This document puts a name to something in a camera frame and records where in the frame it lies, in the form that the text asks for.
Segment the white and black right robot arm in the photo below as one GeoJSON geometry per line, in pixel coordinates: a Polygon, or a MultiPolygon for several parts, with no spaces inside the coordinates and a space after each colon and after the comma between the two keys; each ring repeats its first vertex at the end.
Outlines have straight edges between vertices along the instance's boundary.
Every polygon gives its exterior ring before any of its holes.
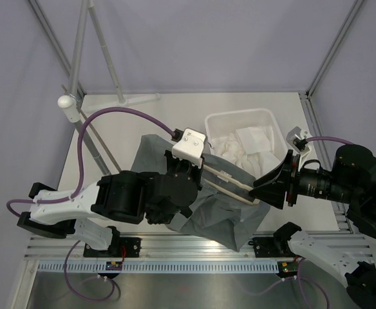
{"type": "Polygon", "coordinates": [[[369,149],[342,145],[329,171],[309,169],[288,151],[276,168],[253,183],[249,195],[277,209],[295,205],[300,196],[345,204],[346,219],[368,243],[371,263],[332,250],[291,222],[275,231],[274,250],[311,261],[336,279],[357,306],[376,308],[376,157],[369,149]]]}

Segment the white shirt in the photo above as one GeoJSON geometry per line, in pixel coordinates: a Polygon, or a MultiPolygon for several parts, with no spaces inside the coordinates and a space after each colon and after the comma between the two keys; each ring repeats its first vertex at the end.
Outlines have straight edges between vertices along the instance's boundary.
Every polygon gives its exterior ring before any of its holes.
{"type": "Polygon", "coordinates": [[[272,126],[237,129],[227,136],[211,140],[217,156],[260,178],[280,164],[274,154],[272,126]]]}

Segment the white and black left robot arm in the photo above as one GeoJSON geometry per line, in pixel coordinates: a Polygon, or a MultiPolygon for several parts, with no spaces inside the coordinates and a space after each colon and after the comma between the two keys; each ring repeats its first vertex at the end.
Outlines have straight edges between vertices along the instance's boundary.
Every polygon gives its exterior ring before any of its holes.
{"type": "Polygon", "coordinates": [[[167,225],[177,214],[189,218],[193,213],[190,206],[202,189],[203,156],[183,158],[174,151],[164,156],[164,174],[121,171],[103,176],[74,198],[35,183],[33,205],[21,213],[17,226],[45,238],[82,241],[85,258],[119,258],[126,252],[125,239],[116,227],[102,227],[93,219],[167,225]]]}

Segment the white plastic basket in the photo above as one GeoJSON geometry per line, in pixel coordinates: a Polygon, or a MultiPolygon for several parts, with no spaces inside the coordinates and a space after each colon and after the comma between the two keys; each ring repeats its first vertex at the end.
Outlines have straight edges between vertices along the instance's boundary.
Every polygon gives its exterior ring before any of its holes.
{"type": "Polygon", "coordinates": [[[206,117],[211,153],[259,178],[285,158],[288,147],[274,114],[263,108],[206,117]]]}

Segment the grey clothes hanger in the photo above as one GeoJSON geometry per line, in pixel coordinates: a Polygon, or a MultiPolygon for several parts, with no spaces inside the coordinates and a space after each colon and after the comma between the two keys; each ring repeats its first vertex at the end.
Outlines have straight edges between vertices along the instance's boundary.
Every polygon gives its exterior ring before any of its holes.
{"type": "MultiPolygon", "coordinates": [[[[83,120],[87,120],[88,117],[86,116],[85,112],[83,112],[83,110],[81,110],[81,107],[80,107],[80,105],[82,104],[82,101],[78,100],[77,98],[75,100],[77,101],[76,105],[77,105],[77,110],[80,114],[80,118],[83,119],[83,120]]],[[[115,160],[114,156],[112,155],[111,151],[107,147],[106,143],[103,141],[102,137],[99,135],[99,132],[95,129],[95,127],[92,124],[90,124],[88,127],[91,130],[91,132],[93,133],[93,135],[95,136],[95,138],[98,140],[99,144],[103,148],[104,152],[108,156],[109,160],[111,161],[111,163],[113,164],[115,169],[118,172],[120,172],[121,168],[120,168],[118,162],[115,160]]]]}

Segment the grey-green shirt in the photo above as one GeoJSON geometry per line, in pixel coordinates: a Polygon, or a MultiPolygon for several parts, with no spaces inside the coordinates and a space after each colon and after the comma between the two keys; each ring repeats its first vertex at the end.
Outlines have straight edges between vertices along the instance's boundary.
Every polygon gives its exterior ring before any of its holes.
{"type": "MultiPolygon", "coordinates": [[[[142,136],[131,170],[138,173],[166,172],[164,153],[170,149],[171,143],[158,135],[142,136]]],[[[247,205],[211,187],[209,182],[251,201],[246,190],[204,171],[203,189],[198,192],[196,201],[190,206],[193,214],[189,218],[175,214],[166,227],[181,234],[216,241],[238,252],[257,231],[268,214],[270,205],[264,202],[247,205]]]]}

